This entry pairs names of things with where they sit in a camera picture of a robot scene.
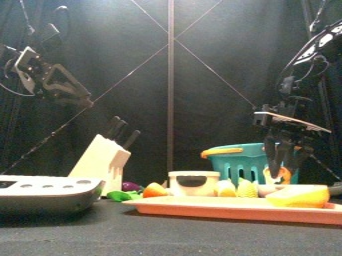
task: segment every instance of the plastic toy food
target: plastic toy food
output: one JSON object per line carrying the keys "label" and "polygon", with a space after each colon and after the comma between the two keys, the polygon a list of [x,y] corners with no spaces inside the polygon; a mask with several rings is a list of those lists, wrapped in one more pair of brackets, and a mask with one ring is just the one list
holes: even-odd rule
{"label": "plastic toy food", "polygon": [[279,207],[323,208],[330,194],[326,185],[292,185],[266,195],[266,199]]}
{"label": "plastic toy food", "polygon": [[156,197],[156,196],[167,196],[167,190],[165,188],[157,184],[156,182],[152,182],[144,189],[143,192],[143,198],[147,197]]}
{"label": "plastic toy food", "polygon": [[236,188],[231,180],[217,181],[213,187],[213,195],[219,197],[236,197]]}
{"label": "plastic toy food", "polygon": [[124,181],[123,182],[123,187],[121,187],[121,190],[123,191],[139,191],[141,189],[141,187],[135,184],[133,182],[129,182],[129,181]]}
{"label": "plastic toy food", "polygon": [[258,188],[256,184],[251,181],[239,178],[239,186],[236,190],[237,197],[258,197]]}

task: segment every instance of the black table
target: black table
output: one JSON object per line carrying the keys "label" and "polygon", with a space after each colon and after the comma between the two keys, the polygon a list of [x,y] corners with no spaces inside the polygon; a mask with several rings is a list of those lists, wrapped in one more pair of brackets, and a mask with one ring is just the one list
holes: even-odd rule
{"label": "black table", "polygon": [[108,199],[0,227],[1,255],[342,255],[338,226],[143,215]]}

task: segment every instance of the wooden knife block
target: wooden knife block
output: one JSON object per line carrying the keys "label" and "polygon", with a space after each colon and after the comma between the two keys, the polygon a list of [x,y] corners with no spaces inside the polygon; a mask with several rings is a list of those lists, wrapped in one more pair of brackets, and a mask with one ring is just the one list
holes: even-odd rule
{"label": "wooden knife block", "polygon": [[129,151],[97,134],[68,176],[103,179],[101,196],[107,196],[108,192],[121,190],[123,167],[129,156]]}

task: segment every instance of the plastic basket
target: plastic basket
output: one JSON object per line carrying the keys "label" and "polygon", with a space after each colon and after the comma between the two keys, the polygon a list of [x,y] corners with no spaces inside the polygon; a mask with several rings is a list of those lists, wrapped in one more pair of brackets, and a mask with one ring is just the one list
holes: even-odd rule
{"label": "plastic basket", "polygon": [[[267,157],[263,143],[215,147],[204,150],[200,156],[211,161],[213,171],[220,173],[220,180],[229,178],[237,186],[241,177],[258,184],[266,184],[263,170],[267,168]],[[298,173],[299,171],[295,170],[290,184],[298,184]]]}

